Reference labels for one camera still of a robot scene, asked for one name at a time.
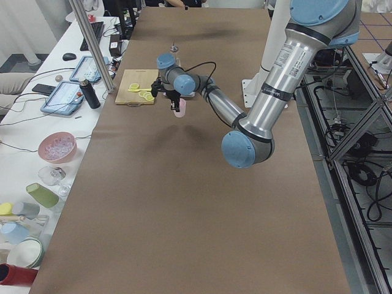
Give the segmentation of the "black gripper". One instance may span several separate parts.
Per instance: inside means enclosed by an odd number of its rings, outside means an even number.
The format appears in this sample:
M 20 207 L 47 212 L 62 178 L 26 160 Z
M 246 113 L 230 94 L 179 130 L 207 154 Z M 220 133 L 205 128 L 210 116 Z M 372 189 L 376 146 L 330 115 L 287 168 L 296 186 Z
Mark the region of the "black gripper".
M 165 93 L 166 98 L 171 100 L 171 110 L 180 111 L 180 93 L 171 84 L 163 82 L 161 77 L 156 78 L 151 85 L 151 94 L 153 97 L 157 97 L 159 92 Z

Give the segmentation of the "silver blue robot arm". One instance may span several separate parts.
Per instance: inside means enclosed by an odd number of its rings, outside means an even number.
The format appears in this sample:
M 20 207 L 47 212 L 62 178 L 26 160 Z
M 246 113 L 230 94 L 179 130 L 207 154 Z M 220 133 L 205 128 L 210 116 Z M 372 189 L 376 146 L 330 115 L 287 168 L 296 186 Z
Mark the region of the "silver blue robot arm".
M 151 85 L 151 93 L 156 97 L 164 92 L 174 111 L 179 111 L 180 96 L 200 93 L 233 129 L 222 139 L 225 160 L 236 168 L 263 162 L 274 151 L 272 128 L 316 53 L 357 41 L 361 6 L 361 1 L 290 1 L 285 42 L 248 113 L 211 77 L 186 73 L 170 53 L 157 58 L 159 76 Z

